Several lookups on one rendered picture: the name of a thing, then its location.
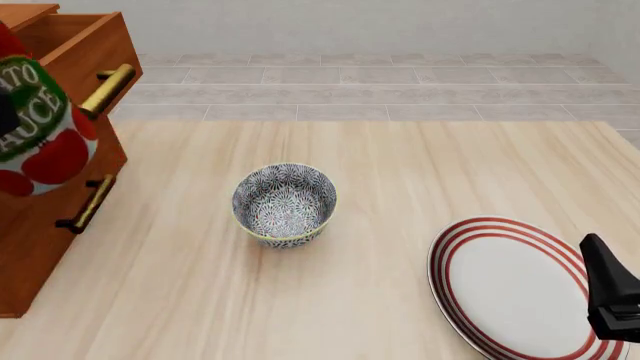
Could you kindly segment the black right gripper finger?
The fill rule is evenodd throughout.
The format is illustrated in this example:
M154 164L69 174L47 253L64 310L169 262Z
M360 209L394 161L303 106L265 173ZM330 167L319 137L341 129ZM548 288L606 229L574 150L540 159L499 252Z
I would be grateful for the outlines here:
M579 244L588 276L589 308L640 306L640 279L615 257L595 233Z

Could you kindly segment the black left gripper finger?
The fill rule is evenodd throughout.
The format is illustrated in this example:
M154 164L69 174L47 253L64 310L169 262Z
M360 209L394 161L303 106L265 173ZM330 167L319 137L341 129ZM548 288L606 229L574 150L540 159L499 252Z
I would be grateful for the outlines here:
M15 131L19 126L20 120L10 95L0 91L0 137Z

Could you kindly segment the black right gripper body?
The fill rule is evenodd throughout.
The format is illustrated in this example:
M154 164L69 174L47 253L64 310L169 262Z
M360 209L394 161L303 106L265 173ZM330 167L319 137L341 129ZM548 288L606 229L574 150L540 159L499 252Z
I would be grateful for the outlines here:
M600 340L640 341L640 299L619 304L589 300L587 319Z

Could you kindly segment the tomato sauce tin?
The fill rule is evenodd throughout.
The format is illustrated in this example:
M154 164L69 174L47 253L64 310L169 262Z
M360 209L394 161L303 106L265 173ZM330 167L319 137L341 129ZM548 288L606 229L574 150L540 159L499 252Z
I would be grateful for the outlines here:
M98 145L95 126L1 22L0 91L10 95L20 120L0 137L0 192L44 194L86 167Z

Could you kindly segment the wooden cabinet drawer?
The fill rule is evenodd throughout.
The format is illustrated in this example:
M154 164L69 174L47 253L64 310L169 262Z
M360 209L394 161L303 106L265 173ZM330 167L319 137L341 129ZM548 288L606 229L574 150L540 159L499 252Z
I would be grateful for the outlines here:
M134 76L103 107L106 115L143 74L124 17L110 14L46 14L12 32L75 104L82 104L121 65Z
M107 116L99 117L98 145L93 158L73 179L59 188L30 197L0 192L0 287L22 287L43 278L54 259L64 254L75 238L69 230L55 227L58 219L73 218L92 190L85 182L117 176L127 156Z

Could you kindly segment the wooden cabinet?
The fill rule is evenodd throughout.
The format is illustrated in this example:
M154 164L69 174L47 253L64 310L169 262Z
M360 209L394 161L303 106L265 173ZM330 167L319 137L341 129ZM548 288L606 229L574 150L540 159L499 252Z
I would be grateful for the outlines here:
M0 4L0 318L28 311L114 185L108 113L141 75L122 14Z

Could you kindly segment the white plate with red rings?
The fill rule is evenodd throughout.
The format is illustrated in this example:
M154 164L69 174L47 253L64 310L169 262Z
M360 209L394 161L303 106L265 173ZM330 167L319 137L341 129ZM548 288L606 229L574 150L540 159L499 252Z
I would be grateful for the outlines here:
M494 215L449 224L429 248L428 281L453 329L487 360L627 360L630 344L598 338L576 248Z

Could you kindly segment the blue patterned bowl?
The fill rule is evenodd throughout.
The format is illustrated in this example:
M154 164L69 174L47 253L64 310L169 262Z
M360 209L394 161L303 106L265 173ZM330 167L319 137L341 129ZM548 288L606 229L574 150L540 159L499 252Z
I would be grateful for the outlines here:
M338 197L333 182L307 164L270 164L249 173L232 195L232 212L261 245L298 248L316 239Z

